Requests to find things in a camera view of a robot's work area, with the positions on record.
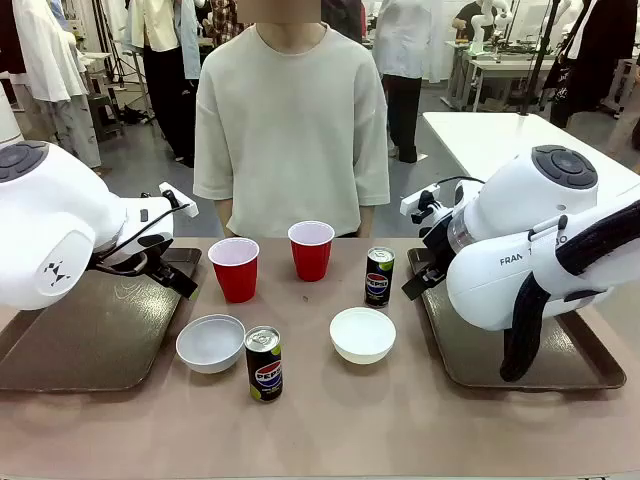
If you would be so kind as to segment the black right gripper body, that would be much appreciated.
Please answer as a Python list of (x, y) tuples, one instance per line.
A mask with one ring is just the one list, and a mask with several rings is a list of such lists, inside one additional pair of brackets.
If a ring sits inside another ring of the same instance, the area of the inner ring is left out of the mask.
[(420, 229), (420, 238), (431, 255), (426, 266), (426, 277), (434, 281), (442, 281), (446, 277), (448, 267), (455, 257), (447, 235), (451, 220), (452, 214), (449, 213), (433, 226)]

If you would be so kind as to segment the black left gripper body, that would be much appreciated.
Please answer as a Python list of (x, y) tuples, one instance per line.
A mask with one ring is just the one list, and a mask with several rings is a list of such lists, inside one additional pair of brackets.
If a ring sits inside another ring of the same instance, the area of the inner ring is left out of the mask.
[(158, 248), (150, 248), (142, 252), (146, 263), (141, 272), (143, 275), (151, 278), (156, 283), (170, 283), (175, 272), (173, 266), (167, 263), (163, 258), (163, 252)]

